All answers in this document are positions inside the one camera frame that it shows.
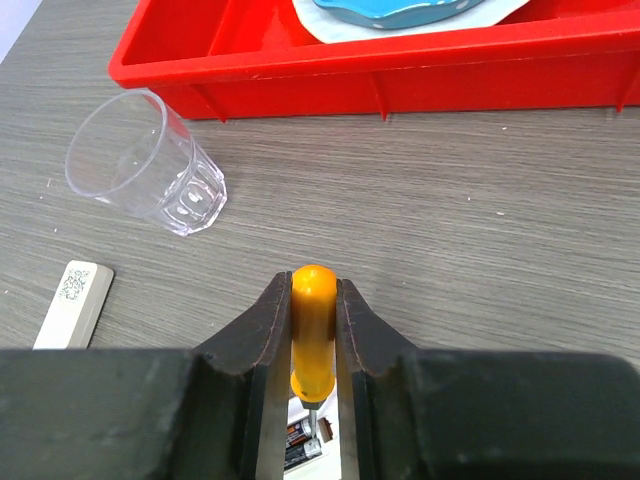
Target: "transparent glass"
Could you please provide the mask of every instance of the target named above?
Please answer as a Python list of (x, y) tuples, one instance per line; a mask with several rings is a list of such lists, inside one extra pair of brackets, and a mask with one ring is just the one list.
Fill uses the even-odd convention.
[(76, 193), (182, 236), (209, 227), (227, 201), (220, 169), (147, 90), (121, 93), (89, 115), (65, 172)]

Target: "battery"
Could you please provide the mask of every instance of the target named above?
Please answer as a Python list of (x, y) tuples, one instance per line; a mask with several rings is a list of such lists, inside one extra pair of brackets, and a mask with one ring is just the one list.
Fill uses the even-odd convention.
[(290, 468), (297, 467), (320, 455), (322, 455), (320, 440), (312, 438), (301, 445), (287, 449), (284, 454), (284, 469), (286, 471)]
[(305, 418), (287, 427), (287, 449), (294, 445), (299, 445), (311, 438), (311, 425), (309, 419)]

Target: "orange screwdriver handle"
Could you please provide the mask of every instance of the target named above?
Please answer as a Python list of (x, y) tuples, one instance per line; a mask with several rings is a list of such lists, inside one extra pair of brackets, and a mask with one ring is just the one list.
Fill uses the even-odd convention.
[(319, 265), (293, 274), (291, 388), (305, 408), (326, 400), (335, 383), (336, 281), (335, 273)]

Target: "tabletop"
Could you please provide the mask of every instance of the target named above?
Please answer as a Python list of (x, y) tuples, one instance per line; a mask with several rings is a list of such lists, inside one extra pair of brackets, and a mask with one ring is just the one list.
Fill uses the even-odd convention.
[(116, 272), (92, 347), (195, 346), (321, 263), (420, 346), (640, 366), (640, 109), (188, 122), (229, 201), (181, 238), (64, 177), (135, 4), (44, 0), (0, 67), (0, 347), (33, 344), (72, 259)]

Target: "blue bowl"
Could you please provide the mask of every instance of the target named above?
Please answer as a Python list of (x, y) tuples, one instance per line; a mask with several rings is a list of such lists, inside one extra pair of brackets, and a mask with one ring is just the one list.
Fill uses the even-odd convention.
[(362, 27), (395, 29), (439, 22), (484, 0), (313, 0), (343, 22)]

